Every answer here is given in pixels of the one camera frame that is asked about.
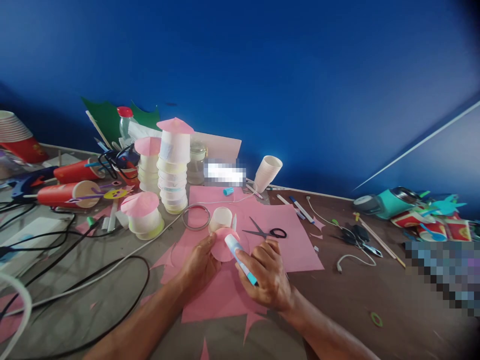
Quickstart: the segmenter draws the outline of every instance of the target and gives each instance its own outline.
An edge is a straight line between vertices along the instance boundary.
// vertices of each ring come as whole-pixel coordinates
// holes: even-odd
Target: paper cup stack
[[[160,197],[159,173],[157,162],[162,139],[159,137],[143,137],[135,141],[135,150],[140,154],[138,162],[138,180],[140,189],[144,192],[155,193]]]
[[[41,163],[49,158],[30,130],[10,111],[0,110],[0,145],[26,163]]]
[[[263,157],[263,160],[258,167],[255,175],[256,190],[259,193],[263,193],[268,185],[275,179],[280,169],[284,164],[275,156],[267,155]]]
[[[160,121],[162,129],[158,155],[158,187],[160,198],[169,214],[180,214],[188,205],[187,164],[190,162],[190,135],[194,133],[186,122],[174,117]]]
[[[146,191],[127,197],[120,210],[128,216],[128,228],[140,240],[156,238],[164,229],[165,221],[158,210],[157,194]]]

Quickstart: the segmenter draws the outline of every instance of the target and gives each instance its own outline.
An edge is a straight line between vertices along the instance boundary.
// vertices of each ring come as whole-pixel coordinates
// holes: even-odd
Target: table
[[[0,201],[9,197],[9,191],[0,191]],[[294,195],[300,204],[312,214],[304,194],[295,191],[270,191],[270,203],[280,205],[276,194],[285,199]],[[326,219],[337,219],[341,225],[354,224],[351,202],[320,195],[311,195],[315,210]],[[96,208],[108,205],[102,200]],[[160,210],[166,224],[175,216]],[[9,226],[14,234],[39,215],[52,213],[39,206],[22,220]],[[78,223],[86,215],[79,215]],[[390,245],[400,257],[404,251],[400,243],[406,239],[400,229],[387,221],[363,219]],[[307,233],[320,234],[306,220],[302,221]],[[165,234],[140,251],[152,265],[184,231],[181,221],[176,222]],[[345,327],[372,349],[381,359],[450,359],[458,357],[471,344],[478,326],[474,318],[464,317],[458,310],[447,309],[448,303],[438,299],[438,294],[417,274],[406,274],[396,260],[384,251],[377,267],[370,267],[347,258],[342,262],[343,274],[338,274],[336,262],[341,255],[365,255],[353,246],[331,237],[339,230],[326,225],[323,239],[310,237],[319,247],[319,257],[325,267],[322,271],[290,273],[291,282],[322,312]],[[2,232],[7,239],[8,232]],[[50,264],[58,254],[77,237],[69,238],[57,253],[32,267],[21,280],[31,279]],[[128,230],[101,239],[85,239],[56,267],[28,287],[34,299],[44,299],[91,274],[101,266],[129,254],[144,244]],[[371,244],[381,247],[372,239]],[[161,287],[163,267],[151,271],[144,296]],[[13,359],[48,356],[79,346],[94,338],[118,321],[135,301],[146,276],[145,265],[139,260],[128,260],[114,273],[72,296],[61,299],[47,310],[33,313],[30,325],[11,353]],[[376,327],[370,312],[376,312],[383,320],[383,328]],[[199,359],[203,339],[207,339],[211,359],[302,359],[305,358],[301,337],[273,311],[271,321],[257,322],[243,346],[245,316],[180,324],[178,319],[158,345],[152,359]],[[305,344],[308,359],[316,359]],[[80,359],[85,351],[71,355]]]

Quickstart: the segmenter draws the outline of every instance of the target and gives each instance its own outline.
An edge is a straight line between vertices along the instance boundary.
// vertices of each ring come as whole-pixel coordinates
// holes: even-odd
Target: power strip
[[[11,246],[19,241],[32,238],[36,235],[63,231],[67,228],[69,218],[53,219],[48,217],[37,217],[34,221],[17,232],[1,246]],[[14,249],[28,249],[28,248],[45,248],[51,245],[60,235],[46,235],[37,237],[30,241],[25,241],[21,244],[15,245]],[[36,263],[36,258],[43,252],[39,251],[19,251],[10,252],[0,259],[0,272],[18,276],[21,272],[28,270]]]

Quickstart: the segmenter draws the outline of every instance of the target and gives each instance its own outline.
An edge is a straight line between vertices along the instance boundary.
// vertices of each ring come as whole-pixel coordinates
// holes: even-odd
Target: black scissors handle
[[[287,233],[285,232],[285,230],[283,230],[279,227],[276,227],[276,228],[270,230],[270,235],[277,238],[277,239],[285,239],[287,237]]]

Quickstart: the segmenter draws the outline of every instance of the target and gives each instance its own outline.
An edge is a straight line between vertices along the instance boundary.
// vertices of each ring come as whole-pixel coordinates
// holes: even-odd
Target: white wire
[[[15,332],[15,335],[13,335],[13,337],[11,338],[6,349],[0,355],[0,360],[5,360],[9,356],[10,352],[13,350],[14,346],[19,341],[20,336],[22,336],[25,328],[27,327],[27,324],[30,320],[30,315],[32,314],[32,297],[30,296],[27,288],[16,278],[0,272],[0,279],[9,283],[17,291],[23,301],[23,307],[25,309],[21,318],[20,326]]]
[[[214,202],[196,202],[195,204],[193,205],[200,205],[200,204],[234,204],[234,203],[239,203],[245,199],[248,199],[252,196],[254,196],[255,194],[258,194],[256,188],[254,188],[254,192],[245,196],[245,197],[242,197],[241,199],[239,200],[235,200],[235,201],[214,201]],[[96,283],[97,281],[105,278],[106,276],[108,276],[109,274],[111,274],[116,268],[118,268],[124,261],[126,261],[129,257],[131,257],[132,255],[134,255],[135,253],[139,252],[141,249],[145,248],[146,246],[150,245],[152,242],[154,242],[156,239],[158,239],[164,232],[165,230],[167,230],[170,226],[172,226],[178,219],[180,219],[180,217],[182,216],[182,213],[180,213],[175,219],[173,219],[173,221],[166,225],[162,232],[160,234],[158,234],[157,237],[153,238],[152,240],[146,242],[145,244],[143,244],[142,246],[140,246],[139,248],[137,248],[136,250],[132,251],[130,254],[128,254],[127,256],[125,256],[122,260],[120,260],[119,262],[117,262],[117,264],[115,266],[113,266],[110,270],[108,270],[107,272],[105,272],[103,275],[99,276],[99,277],[96,277],[95,279],[89,281],[89,282],[86,282],[84,283],[83,285],[79,286],[79,287],[76,287],[72,290],[69,290],[69,291],[65,291],[65,292],[61,292],[57,295],[54,295],[52,297],[49,297],[47,299],[44,299],[44,300],[41,300],[41,301],[38,301],[38,302],[35,302],[33,304],[33,308],[36,308],[42,304],[45,304],[45,303],[48,303],[52,300],[56,300],[56,299],[60,299],[60,298],[63,298],[67,295],[70,295],[70,294],[74,294],[82,289],[85,289],[86,287],[89,287],[90,285]],[[21,308],[21,309],[18,309],[18,310],[15,310],[15,311],[11,311],[11,312],[8,312],[7,314],[5,314],[5,316],[11,316],[11,315],[15,315],[15,314],[18,314],[18,313],[21,313],[24,309]]]
[[[339,227],[340,229],[344,229],[346,231],[348,231],[350,234],[353,235],[353,238],[356,239],[357,237],[355,236],[355,234],[353,232],[351,232],[349,229],[347,229],[346,227],[343,227],[343,226],[340,226],[334,222],[331,222],[331,221],[328,221],[326,219],[324,219],[323,217],[321,217],[319,214],[317,214],[317,212],[314,210],[314,208],[312,207],[312,204],[310,203],[310,196],[307,196],[306,197],[306,200],[308,201],[308,205],[310,205],[310,209],[315,213],[315,215],[317,215],[320,219],[322,219],[324,222],[327,222],[331,225],[334,225],[336,227]],[[368,263],[364,260],[362,260],[361,258],[355,256],[355,255],[350,255],[350,254],[346,254],[346,255],[343,255],[337,262],[336,262],[336,269],[338,270],[338,272],[341,274],[342,273],[342,267],[340,266],[340,263],[342,262],[343,259],[345,258],[348,258],[348,257],[352,257],[352,258],[355,258],[359,261],[361,261],[362,263],[364,263],[365,265],[368,265],[368,266],[377,266],[377,263],[375,262],[375,260],[359,245],[359,242],[357,241],[356,242],[356,247],[359,248],[360,250],[362,250],[365,255],[368,256],[368,258],[371,260],[372,263]]]

